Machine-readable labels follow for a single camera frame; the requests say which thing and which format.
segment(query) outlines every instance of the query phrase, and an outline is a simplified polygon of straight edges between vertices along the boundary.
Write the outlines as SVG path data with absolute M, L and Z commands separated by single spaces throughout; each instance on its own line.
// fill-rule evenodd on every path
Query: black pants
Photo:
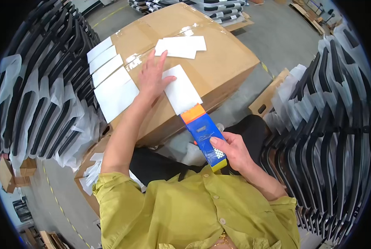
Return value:
M 241 135 L 249 155 L 255 163 L 259 164 L 260 151 L 265 137 L 265 127 L 266 124 L 261 117 L 249 115 L 239 123 L 224 129 L 224 131 Z M 132 161 L 130 162 L 130 170 L 145 186 L 154 180 L 169 180 L 179 173 L 187 172 L 187 170 L 193 170 L 198 173 L 202 168 L 176 162 L 148 148 L 135 148 Z M 238 171 L 234 171 L 229 165 L 221 169 L 224 175 L 228 175 L 230 171 L 235 175 L 239 175 Z

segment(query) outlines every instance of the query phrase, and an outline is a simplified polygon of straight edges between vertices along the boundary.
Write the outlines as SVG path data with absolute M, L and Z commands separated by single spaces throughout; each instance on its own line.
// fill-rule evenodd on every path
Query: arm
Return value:
M 213 147 L 224 152 L 227 155 L 230 166 L 240 172 L 268 201 L 274 201 L 280 197 L 288 196 L 281 183 L 264 172 L 252 160 L 241 135 L 223 132 L 223 137 L 227 141 L 212 137 L 210 142 Z
M 143 63 L 138 75 L 140 92 L 123 113 L 123 118 L 109 139 L 101 164 L 101 173 L 121 172 L 129 176 L 129 165 L 137 142 L 140 126 L 152 104 L 166 86 L 176 80 L 174 76 L 162 79 L 163 65 L 168 52 L 162 53 L 158 63 L 154 62 L 155 50 Z

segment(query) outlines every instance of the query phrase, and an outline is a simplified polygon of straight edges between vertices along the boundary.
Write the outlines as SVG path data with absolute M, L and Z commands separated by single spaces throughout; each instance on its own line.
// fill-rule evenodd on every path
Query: gold necklace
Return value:
M 220 242 L 220 243 L 217 243 L 217 244 L 214 244 L 212 247 L 215 247 L 217 245 L 227 245 L 228 247 L 230 247 L 231 249 L 234 249 L 230 243 L 228 242 L 227 240 L 227 234 L 226 234 L 226 231 L 223 231 L 223 233 L 219 236 L 219 239 L 223 239 L 224 242 Z

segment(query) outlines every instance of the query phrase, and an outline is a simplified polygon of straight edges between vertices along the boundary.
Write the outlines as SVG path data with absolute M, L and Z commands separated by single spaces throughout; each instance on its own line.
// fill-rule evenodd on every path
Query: fingernail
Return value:
M 212 145 L 215 145 L 217 143 L 217 137 L 211 137 L 209 141 L 211 142 Z

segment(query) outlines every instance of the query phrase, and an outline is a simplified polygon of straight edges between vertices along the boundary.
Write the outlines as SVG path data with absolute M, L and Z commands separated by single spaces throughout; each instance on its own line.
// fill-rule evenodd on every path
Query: concrete floor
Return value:
M 263 5 L 258 6 L 251 3 L 244 11 L 255 24 L 244 27 L 243 31 L 237 31 L 235 35 L 257 55 L 270 72 L 278 75 L 285 67 L 292 69 L 299 63 L 309 65 L 317 52 L 321 37 L 298 13 L 288 5 L 277 4 L 273 0 L 266 0 Z M 126 0 L 119 0 L 93 10 L 86 17 L 103 40 L 142 15 L 131 9 Z M 211 114 L 213 121 L 228 127 L 250 114 L 248 106 L 271 80 L 271 75 L 259 65 L 240 89 Z M 166 142 L 159 153 L 180 160 L 185 154 L 187 143 L 191 141 L 191 135 L 183 132 Z M 31 179 L 32 186 L 22 190 L 28 198 L 35 226 L 39 230 L 61 233 L 74 248 L 88 248 L 79 233 L 89 245 L 97 248 L 101 241 L 101 231 L 93 222 L 98 217 L 73 181 L 72 170 L 69 167 L 61 168 L 53 160 L 46 160 L 43 164 L 65 215 L 50 190 L 42 163 L 38 161 L 38 170 Z M 307 231 L 300 230 L 300 234 L 302 248 L 316 248 L 321 241 L 321 238 Z

